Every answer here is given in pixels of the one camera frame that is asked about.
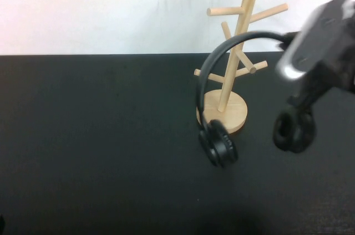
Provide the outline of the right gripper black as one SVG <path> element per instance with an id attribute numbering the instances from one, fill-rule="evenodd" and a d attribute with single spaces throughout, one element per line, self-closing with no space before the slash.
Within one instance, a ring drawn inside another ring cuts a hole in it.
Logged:
<path id="1" fill-rule="evenodd" d="M 278 45 L 286 50 L 296 32 L 283 35 Z M 307 74 L 305 80 L 287 99 L 288 104 L 300 115 L 313 115 L 313 104 L 331 88 L 338 88 L 354 94 L 354 19 L 341 26 L 330 45 L 330 50 Z"/>

